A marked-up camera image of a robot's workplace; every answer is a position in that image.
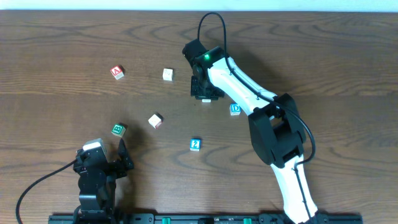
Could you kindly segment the blue number 2 block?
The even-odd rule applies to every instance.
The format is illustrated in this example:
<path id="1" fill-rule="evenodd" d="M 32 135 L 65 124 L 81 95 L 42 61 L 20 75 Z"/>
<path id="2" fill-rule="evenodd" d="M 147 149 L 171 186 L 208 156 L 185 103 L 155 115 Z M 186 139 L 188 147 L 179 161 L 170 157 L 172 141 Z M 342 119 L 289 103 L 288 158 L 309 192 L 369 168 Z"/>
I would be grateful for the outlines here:
<path id="1" fill-rule="evenodd" d="M 200 139 L 191 139 L 190 140 L 190 150 L 191 151 L 199 151 L 201 149 L 201 140 Z"/>

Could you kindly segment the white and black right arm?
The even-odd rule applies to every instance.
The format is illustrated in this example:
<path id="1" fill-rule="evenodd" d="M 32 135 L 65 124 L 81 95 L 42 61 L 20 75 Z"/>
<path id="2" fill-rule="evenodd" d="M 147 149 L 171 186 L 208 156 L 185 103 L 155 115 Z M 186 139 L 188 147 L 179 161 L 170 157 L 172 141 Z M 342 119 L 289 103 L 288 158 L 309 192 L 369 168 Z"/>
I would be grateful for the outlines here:
<path id="1" fill-rule="evenodd" d="M 258 85 L 221 47 L 207 50 L 195 39 L 184 46 L 182 54 L 193 71 L 193 97 L 217 100 L 228 95 L 247 114 L 251 144 L 274 171 L 288 218 L 294 223 L 315 221 L 318 208 L 303 170 L 303 144 L 310 131 L 292 97 L 277 96 Z"/>

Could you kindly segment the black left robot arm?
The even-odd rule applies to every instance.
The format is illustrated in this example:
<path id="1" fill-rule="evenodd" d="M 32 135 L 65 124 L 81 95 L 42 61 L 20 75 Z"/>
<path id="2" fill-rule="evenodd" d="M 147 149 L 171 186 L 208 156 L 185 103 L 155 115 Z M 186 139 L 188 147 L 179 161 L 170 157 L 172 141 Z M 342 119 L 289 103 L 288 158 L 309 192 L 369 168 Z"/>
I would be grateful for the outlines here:
<path id="1" fill-rule="evenodd" d="M 133 170 L 134 163 L 123 139 L 119 141 L 119 158 L 108 161 L 101 138 L 86 142 L 76 152 L 73 170 L 80 176 L 80 214 L 74 223 L 119 223 L 123 216 L 115 209 L 116 181 Z"/>

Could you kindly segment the green letter B block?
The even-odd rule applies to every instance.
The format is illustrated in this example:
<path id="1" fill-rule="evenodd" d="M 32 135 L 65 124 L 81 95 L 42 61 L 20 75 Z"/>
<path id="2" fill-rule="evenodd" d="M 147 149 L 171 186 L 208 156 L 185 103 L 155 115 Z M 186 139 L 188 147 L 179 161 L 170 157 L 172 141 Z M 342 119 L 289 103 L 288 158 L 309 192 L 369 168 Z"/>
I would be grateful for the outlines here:
<path id="1" fill-rule="evenodd" d="M 126 128 L 122 124 L 115 124 L 111 130 L 111 133 L 118 137 L 123 137 L 126 132 Z"/>

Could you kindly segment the plain white wooden block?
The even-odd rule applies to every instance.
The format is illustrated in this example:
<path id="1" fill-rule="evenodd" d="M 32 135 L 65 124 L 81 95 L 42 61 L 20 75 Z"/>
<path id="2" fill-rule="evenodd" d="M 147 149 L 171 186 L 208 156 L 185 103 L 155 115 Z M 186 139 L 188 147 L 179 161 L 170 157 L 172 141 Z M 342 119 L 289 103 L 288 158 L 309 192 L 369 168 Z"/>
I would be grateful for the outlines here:
<path id="1" fill-rule="evenodd" d="M 174 77 L 174 70 L 171 68 L 164 68 L 162 78 L 165 81 L 172 81 Z"/>

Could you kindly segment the blue letter D block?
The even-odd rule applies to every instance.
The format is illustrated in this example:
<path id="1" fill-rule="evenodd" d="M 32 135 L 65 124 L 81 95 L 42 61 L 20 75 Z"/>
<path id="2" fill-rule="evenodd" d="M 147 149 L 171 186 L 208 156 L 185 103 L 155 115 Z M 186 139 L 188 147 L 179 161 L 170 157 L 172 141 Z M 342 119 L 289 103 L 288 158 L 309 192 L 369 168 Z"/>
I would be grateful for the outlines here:
<path id="1" fill-rule="evenodd" d="M 238 104 L 232 103 L 229 106 L 229 113 L 231 116 L 238 116 L 241 113 L 241 108 Z"/>

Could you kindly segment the white block with red side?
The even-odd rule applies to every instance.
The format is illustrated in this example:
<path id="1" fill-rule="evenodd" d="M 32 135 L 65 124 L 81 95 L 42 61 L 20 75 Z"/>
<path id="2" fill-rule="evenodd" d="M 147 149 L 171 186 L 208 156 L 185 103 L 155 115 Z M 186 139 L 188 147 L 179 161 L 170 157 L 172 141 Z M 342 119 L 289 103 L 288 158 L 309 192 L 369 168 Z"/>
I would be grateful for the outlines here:
<path id="1" fill-rule="evenodd" d="M 148 119 L 148 122 L 153 128 L 158 129 L 163 123 L 163 117 L 160 114 L 155 113 Z"/>

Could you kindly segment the red letter A block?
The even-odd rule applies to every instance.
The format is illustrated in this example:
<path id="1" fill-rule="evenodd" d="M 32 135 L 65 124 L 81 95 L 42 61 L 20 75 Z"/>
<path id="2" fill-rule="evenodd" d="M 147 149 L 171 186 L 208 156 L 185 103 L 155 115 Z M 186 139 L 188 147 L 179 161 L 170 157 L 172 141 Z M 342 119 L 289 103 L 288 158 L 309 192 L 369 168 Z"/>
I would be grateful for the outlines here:
<path id="1" fill-rule="evenodd" d="M 121 79 L 122 77 L 124 77 L 123 69 L 122 69 L 122 67 L 120 67 L 119 65 L 117 65 L 117 66 L 111 68 L 111 69 L 110 69 L 110 72 L 111 72 L 112 76 L 113 76 L 116 80 L 119 80 L 119 79 Z"/>

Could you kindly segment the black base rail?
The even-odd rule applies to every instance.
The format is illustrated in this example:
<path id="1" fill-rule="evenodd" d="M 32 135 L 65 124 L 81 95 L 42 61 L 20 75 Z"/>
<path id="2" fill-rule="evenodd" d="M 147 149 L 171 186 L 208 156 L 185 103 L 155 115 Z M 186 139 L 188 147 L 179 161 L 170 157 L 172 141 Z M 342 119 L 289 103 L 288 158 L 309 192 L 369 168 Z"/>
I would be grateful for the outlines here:
<path id="1" fill-rule="evenodd" d="M 119 221 L 129 224 L 285 224 L 292 223 L 284 214 L 263 213 L 260 215 L 153 215 L 135 213 Z M 330 215 L 318 213 L 309 223 L 318 224 L 363 224 L 360 215 Z"/>

